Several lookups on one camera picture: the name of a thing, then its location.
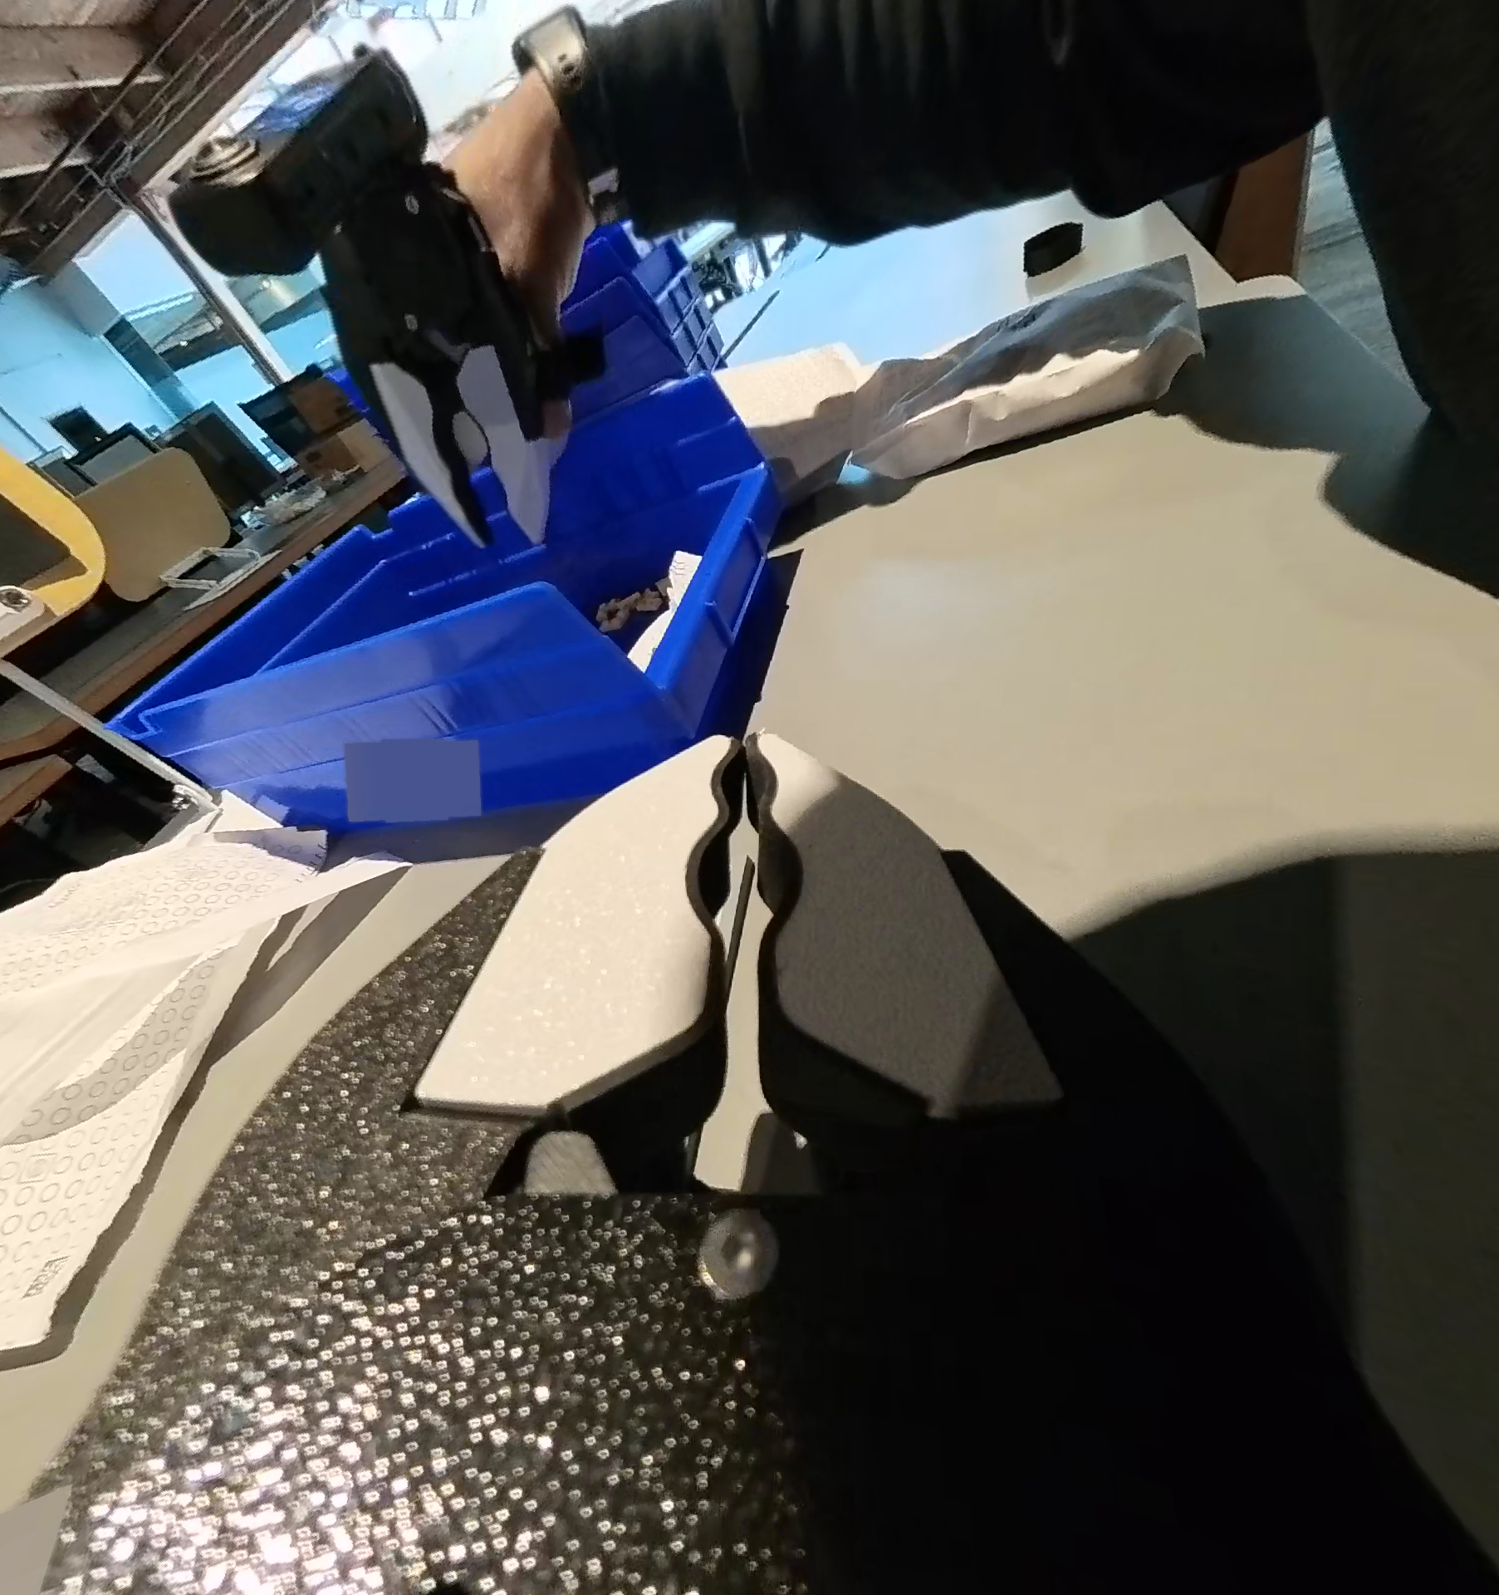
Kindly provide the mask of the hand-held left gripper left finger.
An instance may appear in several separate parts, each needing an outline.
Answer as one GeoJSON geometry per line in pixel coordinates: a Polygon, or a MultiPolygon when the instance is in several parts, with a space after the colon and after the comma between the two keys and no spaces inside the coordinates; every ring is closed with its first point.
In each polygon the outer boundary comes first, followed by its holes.
{"type": "Polygon", "coordinates": [[[709,735],[548,839],[417,1081],[419,1105],[581,1107],[721,1021],[740,753],[709,735]]]}

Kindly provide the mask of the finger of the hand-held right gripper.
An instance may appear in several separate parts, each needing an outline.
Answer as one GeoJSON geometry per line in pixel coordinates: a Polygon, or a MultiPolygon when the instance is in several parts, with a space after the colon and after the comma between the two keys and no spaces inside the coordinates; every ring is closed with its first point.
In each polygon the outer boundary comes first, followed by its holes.
{"type": "Polygon", "coordinates": [[[384,424],[408,475],[479,547],[489,547],[488,509],[474,473],[489,464],[491,449],[455,388],[434,395],[420,373],[393,362],[372,362],[370,376],[384,424]]]}
{"type": "Polygon", "coordinates": [[[498,350],[470,348],[458,373],[462,409],[484,445],[486,462],[503,490],[507,509],[529,542],[546,535],[552,475],[562,459],[567,431],[531,440],[507,386],[498,350]]]}

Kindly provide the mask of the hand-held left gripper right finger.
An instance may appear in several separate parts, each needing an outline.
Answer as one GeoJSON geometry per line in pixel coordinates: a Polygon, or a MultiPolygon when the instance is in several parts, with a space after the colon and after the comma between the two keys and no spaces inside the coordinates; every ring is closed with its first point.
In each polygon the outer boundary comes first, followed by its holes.
{"type": "Polygon", "coordinates": [[[982,1117],[1063,1086],[938,843],[776,732],[745,748],[761,843],[766,1097],[786,1117],[982,1117]]]}

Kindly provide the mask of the blue plastic bin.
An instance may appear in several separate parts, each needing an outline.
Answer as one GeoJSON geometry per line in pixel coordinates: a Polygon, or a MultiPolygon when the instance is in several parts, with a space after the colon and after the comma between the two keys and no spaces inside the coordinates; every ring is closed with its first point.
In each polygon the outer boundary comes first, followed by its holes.
{"type": "Polygon", "coordinates": [[[346,749],[460,741],[481,810],[593,798],[755,697],[776,604],[783,499],[717,385],[693,374],[576,424],[552,475],[545,540],[512,519],[491,468],[479,547],[420,494],[351,528],[122,708],[109,727],[206,786],[299,827],[353,815],[346,749]],[[650,668],[600,604],[704,556],[650,668]]]}

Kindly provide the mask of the person's right forearm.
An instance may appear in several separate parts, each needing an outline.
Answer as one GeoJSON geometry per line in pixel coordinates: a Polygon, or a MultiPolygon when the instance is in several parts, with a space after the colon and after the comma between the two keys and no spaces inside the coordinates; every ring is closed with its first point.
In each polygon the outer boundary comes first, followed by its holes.
{"type": "Polygon", "coordinates": [[[1052,193],[1128,215],[1324,113],[1305,3],[721,1],[588,32],[636,227],[861,243],[1052,193]]]}

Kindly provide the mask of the beige desk divider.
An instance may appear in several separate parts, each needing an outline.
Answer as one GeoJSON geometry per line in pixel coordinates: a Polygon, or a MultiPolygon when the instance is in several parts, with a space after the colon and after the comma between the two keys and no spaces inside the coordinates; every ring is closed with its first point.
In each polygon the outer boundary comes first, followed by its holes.
{"type": "Polygon", "coordinates": [[[158,449],[77,495],[106,552],[109,592],[132,604],[154,599],[165,571],[203,547],[227,547],[234,526],[198,461],[158,449]]]}

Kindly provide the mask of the grey desk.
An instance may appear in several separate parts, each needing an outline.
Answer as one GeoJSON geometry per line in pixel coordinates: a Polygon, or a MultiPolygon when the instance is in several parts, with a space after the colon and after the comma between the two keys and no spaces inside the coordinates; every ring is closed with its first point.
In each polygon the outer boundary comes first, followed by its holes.
{"type": "Polygon", "coordinates": [[[1163,1026],[1499,1565],[1499,485],[1248,283],[1165,409],[811,504],[754,718],[1163,1026]]]}

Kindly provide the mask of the person's right hand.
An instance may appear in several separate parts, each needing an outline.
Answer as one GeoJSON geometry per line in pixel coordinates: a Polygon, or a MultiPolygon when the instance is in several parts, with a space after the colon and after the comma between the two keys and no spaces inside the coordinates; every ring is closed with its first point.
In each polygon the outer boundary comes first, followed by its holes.
{"type": "Polygon", "coordinates": [[[527,72],[441,165],[477,214],[538,338],[558,345],[562,305],[595,217],[576,148],[543,75],[527,72]]]}

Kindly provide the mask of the black computer monitor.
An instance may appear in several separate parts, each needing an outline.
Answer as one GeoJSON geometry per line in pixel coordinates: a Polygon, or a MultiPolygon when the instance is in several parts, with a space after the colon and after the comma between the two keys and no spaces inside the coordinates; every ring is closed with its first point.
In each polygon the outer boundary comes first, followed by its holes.
{"type": "Polygon", "coordinates": [[[217,404],[180,417],[163,437],[165,449],[189,452],[210,480],[223,480],[251,497],[267,495],[282,480],[280,468],[217,404]]]}

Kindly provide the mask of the stack of blue bins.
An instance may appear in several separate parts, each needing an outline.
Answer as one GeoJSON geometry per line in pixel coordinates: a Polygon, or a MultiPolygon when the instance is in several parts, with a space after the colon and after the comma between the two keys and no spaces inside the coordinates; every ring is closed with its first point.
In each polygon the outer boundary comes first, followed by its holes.
{"type": "Polygon", "coordinates": [[[543,345],[505,279],[477,217],[451,193],[367,210],[322,246],[325,298],[344,362],[381,409],[372,362],[420,373],[434,395],[455,388],[465,354],[498,350],[524,433],[569,405],[581,424],[693,374],[710,374],[723,341],[695,269],[674,240],[643,245],[622,224],[583,248],[562,307],[564,336],[543,345]]]}

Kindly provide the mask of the black wrist watch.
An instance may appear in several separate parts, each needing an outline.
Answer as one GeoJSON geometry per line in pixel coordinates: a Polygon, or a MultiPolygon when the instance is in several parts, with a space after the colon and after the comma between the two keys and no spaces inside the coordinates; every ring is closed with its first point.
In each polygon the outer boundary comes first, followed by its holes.
{"type": "Polygon", "coordinates": [[[526,27],[512,43],[512,60],[520,75],[538,74],[557,101],[576,98],[591,77],[581,10],[562,4],[526,27]]]}

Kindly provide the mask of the grey metal bar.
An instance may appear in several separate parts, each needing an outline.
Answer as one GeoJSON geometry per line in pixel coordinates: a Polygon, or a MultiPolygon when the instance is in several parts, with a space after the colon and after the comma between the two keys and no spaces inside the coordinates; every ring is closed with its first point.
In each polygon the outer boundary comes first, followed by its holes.
{"type": "Polygon", "coordinates": [[[104,746],[113,748],[125,758],[130,758],[139,767],[149,770],[151,773],[161,777],[175,794],[175,805],[182,808],[196,808],[203,813],[213,813],[222,806],[222,796],[213,789],[196,780],[180,767],[175,767],[165,761],[156,753],[146,749],[139,742],[128,739],[122,732],[113,730],[104,725],[97,716],[73,703],[70,697],[63,696],[59,691],[46,685],[39,677],[28,673],[11,659],[0,656],[0,675],[8,678],[13,685],[20,687],[32,697],[35,697],[42,706],[47,706],[59,713],[61,716],[71,720],[75,725],[84,729],[99,739],[104,746]]]}

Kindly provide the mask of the white printed paper bag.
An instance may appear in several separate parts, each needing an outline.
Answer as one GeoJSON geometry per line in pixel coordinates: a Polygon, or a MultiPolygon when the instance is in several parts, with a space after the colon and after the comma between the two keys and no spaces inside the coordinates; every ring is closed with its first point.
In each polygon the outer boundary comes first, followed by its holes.
{"type": "Polygon", "coordinates": [[[47,1358],[89,1295],[267,943],[400,872],[236,796],[0,912],[0,1364],[47,1358]]]}

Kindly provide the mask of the plain white paper bag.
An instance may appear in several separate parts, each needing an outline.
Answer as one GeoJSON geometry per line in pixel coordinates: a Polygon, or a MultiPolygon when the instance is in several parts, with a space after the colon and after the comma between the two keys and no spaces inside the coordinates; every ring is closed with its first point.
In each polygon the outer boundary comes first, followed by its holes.
{"type": "Polygon", "coordinates": [[[914,480],[1165,397],[1204,352],[1196,276],[1177,255],[1032,303],[930,355],[876,364],[850,412],[850,461],[914,480]]]}

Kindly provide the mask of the wooden pillar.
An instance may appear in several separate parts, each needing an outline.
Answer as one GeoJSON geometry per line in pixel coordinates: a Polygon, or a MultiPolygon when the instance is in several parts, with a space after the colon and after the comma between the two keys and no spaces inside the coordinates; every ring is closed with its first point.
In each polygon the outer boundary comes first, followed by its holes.
{"type": "Polygon", "coordinates": [[[1230,278],[1298,274],[1313,151],[1315,131],[1310,129],[1232,177],[1211,245],[1230,278]]]}

